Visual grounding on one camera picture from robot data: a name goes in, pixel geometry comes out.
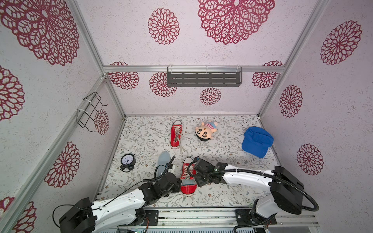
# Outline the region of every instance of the leaf pattern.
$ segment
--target leaf pattern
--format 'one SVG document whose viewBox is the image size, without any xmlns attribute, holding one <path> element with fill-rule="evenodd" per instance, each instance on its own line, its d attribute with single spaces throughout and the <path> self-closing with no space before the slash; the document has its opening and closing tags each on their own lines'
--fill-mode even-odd
<svg viewBox="0 0 373 233">
<path fill-rule="evenodd" d="M 174 121 L 181 120 L 183 132 L 182 146 L 187 150 L 180 156 L 179 148 L 170 145 L 170 129 Z M 214 139 L 200 141 L 194 132 L 201 122 L 219 123 Z M 173 162 L 176 177 L 181 176 L 181 164 L 185 157 L 200 156 L 215 165 L 224 162 L 234 166 L 267 170 L 277 165 L 272 150 L 269 148 L 264 158 L 258 158 L 242 150 L 244 132 L 248 127 L 258 126 L 255 116 L 173 116 L 173 117 L 127 117 L 125 127 L 119 140 L 113 163 L 108 173 L 104 190 L 98 199 L 110 199 L 136 182 L 152 178 L 162 151 L 175 155 Z M 120 159 L 125 153 L 135 155 L 135 169 L 129 173 L 120 170 Z M 268 195 L 264 190 L 245 185 L 207 184 L 198 187 L 192 196 L 171 193 L 161 198 L 153 207 L 203 207 L 203 206 L 251 206 L 257 198 Z"/>
</svg>

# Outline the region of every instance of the cable tie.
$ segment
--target cable tie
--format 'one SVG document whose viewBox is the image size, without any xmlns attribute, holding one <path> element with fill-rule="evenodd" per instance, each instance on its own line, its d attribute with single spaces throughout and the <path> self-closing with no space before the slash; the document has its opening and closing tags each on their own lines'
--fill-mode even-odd
<svg viewBox="0 0 373 233">
<path fill-rule="evenodd" d="M 88 112 L 87 111 L 85 111 L 85 110 L 83 110 L 83 109 L 78 109 L 78 110 L 82 110 L 82 111 L 84 111 L 86 114 L 88 114 Z"/>
</svg>

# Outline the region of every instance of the red flower pattern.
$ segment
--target red flower pattern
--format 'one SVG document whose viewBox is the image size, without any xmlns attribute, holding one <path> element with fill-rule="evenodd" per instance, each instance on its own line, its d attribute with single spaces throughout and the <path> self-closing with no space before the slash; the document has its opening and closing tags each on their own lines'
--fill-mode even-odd
<svg viewBox="0 0 373 233">
<path fill-rule="evenodd" d="M 94 117 L 94 126 L 99 134 L 105 134 L 109 129 L 109 117 L 105 110 L 100 109 Z"/>
<path fill-rule="evenodd" d="M 216 104 L 221 97 L 222 94 L 218 89 L 209 87 L 201 92 L 200 101 L 206 105 L 212 105 Z"/>
<path fill-rule="evenodd" d="M 293 117 L 301 109 L 302 92 L 295 86 L 290 85 L 282 92 L 280 97 L 280 110 L 286 117 Z"/>
<path fill-rule="evenodd" d="M 20 45 L 51 65 L 72 63 L 79 33 L 64 0 L 0 0 L 1 23 Z"/>
<path fill-rule="evenodd" d="M 159 44 L 173 43 L 179 35 L 179 22 L 175 14 L 168 9 L 158 8 L 148 20 L 151 37 Z"/>
<path fill-rule="evenodd" d="M 173 95 L 178 89 L 167 85 L 167 74 L 165 72 L 153 74 L 149 80 L 149 86 L 152 92 L 163 97 Z"/>
<path fill-rule="evenodd" d="M 334 28 L 326 36 L 323 46 L 321 47 L 321 60 L 328 64 L 334 65 L 346 60 L 360 41 L 361 25 L 357 21 L 346 21 Z"/>
<path fill-rule="evenodd" d="M 215 42 L 237 44 L 266 22 L 275 0 L 198 0 L 201 27 Z"/>
<path fill-rule="evenodd" d="M 282 66 L 283 63 L 279 61 L 270 61 L 264 66 Z M 276 72 L 256 72 L 253 76 L 253 84 L 259 88 L 266 88 L 272 86 L 279 73 Z"/>
<path fill-rule="evenodd" d="M 13 200 L 13 197 L 6 197 L 0 201 L 0 218 Z M 35 220 L 36 208 L 34 202 L 31 201 L 13 227 L 12 233 L 31 233 L 34 229 Z"/>
<path fill-rule="evenodd" d="M 36 220 L 36 208 L 34 202 L 31 201 L 21 217 L 13 227 L 12 233 L 30 233 L 34 229 L 34 223 Z"/>
<path fill-rule="evenodd" d="M 4 212 L 8 209 L 11 202 L 14 200 L 13 197 L 6 197 L 0 201 L 0 219 Z"/>
<path fill-rule="evenodd" d="M 49 186 L 63 187 L 67 185 L 76 175 L 79 169 L 80 154 L 72 142 L 68 142 L 65 149 L 60 153 L 53 167 L 49 170 L 44 181 Z"/>
<path fill-rule="evenodd" d="M 18 78 L 0 66 L 0 121 L 18 114 L 25 102 L 24 95 Z"/>
<path fill-rule="evenodd" d="M 111 66 L 129 66 L 124 62 L 114 62 Z M 122 89 L 133 89 L 139 83 L 137 72 L 110 72 L 108 73 L 110 80 Z"/>
<path fill-rule="evenodd" d="M 317 175 L 323 169 L 324 160 L 319 149 L 311 144 L 304 144 L 298 150 L 298 164 L 308 175 Z"/>
</svg>

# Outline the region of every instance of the light blue shoe insole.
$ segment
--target light blue shoe insole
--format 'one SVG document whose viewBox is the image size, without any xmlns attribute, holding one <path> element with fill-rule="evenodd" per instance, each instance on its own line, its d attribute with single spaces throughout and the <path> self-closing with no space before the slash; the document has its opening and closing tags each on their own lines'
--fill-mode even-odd
<svg viewBox="0 0 373 233">
<path fill-rule="evenodd" d="M 161 173 L 166 168 L 166 163 L 168 163 L 170 160 L 171 160 L 170 153 L 168 153 L 168 151 L 163 151 L 158 158 L 157 166 L 159 166 L 159 167 L 158 167 L 158 170 L 157 170 L 156 177 L 161 175 Z"/>
</svg>

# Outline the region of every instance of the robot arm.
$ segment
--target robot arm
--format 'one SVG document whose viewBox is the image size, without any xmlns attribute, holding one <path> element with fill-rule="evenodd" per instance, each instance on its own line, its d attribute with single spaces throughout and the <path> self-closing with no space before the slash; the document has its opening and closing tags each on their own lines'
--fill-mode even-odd
<svg viewBox="0 0 373 233">
<path fill-rule="evenodd" d="M 180 192 L 180 179 L 166 173 L 155 183 L 142 184 L 138 189 L 104 201 L 81 199 L 60 222 L 61 233 L 97 233 L 110 227 L 139 225 L 145 218 L 143 207 L 156 203 L 171 192 Z"/>
<path fill-rule="evenodd" d="M 283 167 L 276 166 L 273 171 L 254 171 L 226 163 L 214 166 L 200 158 L 193 163 L 198 174 L 192 175 L 189 172 L 189 175 L 195 177 L 200 187 L 208 183 L 242 184 L 271 192 L 270 195 L 255 200 L 250 211 L 252 223 L 261 223 L 280 211 L 301 214 L 303 184 Z M 156 203 L 171 192 L 180 192 L 180 184 L 180 179 L 174 174 L 165 173 L 160 178 L 157 177 L 155 183 L 145 183 L 128 194 L 110 200 L 90 202 L 89 198 L 84 198 L 60 218 L 61 233 L 97 233 L 119 225 L 139 225 L 145 218 L 143 207 Z M 314 203 L 313 211 L 317 211 L 317 203 Z"/>
<path fill-rule="evenodd" d="M 217 163 L 214 166 L 199 158 L 195 163 L 194 170 L 198 172 L 198 175 L 194 177 L 199 187 L 208 183 L 241 184 L 271 192 L 270 195 L 255 200 L 253 208 L 250 211 L 252 223 L 259 223 L 280 211 L 292 214 L 301 214 L 302 212 L 303 195 L 300 192 L 291 186 L 274 182 L 273 179 L 262 175 L 265 173 L 279 177 L 303 190 L 303 184 L 283 167 L 276 166 L 272 171 L 250 170 L 253 173 L 248 173 L 244 172 L 248 171 L 247 169 L 226 163 Z M 209 174 L 218 171 L 224 171 L 224 173 Z"/>
</svg>

